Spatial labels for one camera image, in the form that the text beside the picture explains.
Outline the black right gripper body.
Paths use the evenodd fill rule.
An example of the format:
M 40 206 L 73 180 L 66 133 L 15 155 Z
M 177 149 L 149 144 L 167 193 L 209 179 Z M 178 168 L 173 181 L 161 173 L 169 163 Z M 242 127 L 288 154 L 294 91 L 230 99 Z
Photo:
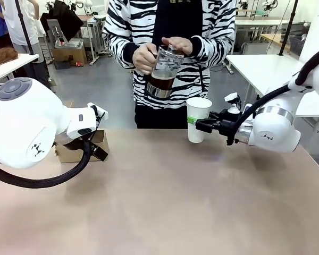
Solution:
M 242 112 L 238 109 L 231 110 L 231 112 L 228 109 L 222 110 L 220 112 L 221 124 L 219 126 L 219 134 L 226 137 L 233 135 L 233 126 L 241 114 Z

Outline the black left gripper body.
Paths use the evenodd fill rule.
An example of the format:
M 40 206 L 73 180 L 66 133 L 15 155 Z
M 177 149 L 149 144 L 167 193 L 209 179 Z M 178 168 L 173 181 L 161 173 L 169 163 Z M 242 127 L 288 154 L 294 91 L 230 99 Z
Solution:
M 54 143 L 56 145 L 62 145 L 68 150 L 84 150 L 84 142 L 82 138 L 70 138 L 67 134 L 58 134 L 55 137 Z

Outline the person's left hand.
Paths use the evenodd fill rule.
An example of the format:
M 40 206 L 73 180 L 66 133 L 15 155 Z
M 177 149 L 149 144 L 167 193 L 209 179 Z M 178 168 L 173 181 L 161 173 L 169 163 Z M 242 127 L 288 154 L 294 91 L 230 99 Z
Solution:
M 185 55 L 190 55 L 193 50 L 192 42 L 189 39 L 182 37 L 163 37 L 162 43 L 175 47 L 177 50 L 182 51 Z

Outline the person's right hand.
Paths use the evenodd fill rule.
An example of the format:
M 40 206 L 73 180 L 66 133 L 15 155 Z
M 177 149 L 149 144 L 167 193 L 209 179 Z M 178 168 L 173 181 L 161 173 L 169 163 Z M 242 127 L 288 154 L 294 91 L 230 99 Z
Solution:
M 135 68 L 143 73 L 149 75 L 155 67 L 157 59 L 157 48 L 152 43 L 146 43 L 137 48 L 132 56 L 132 61 Z

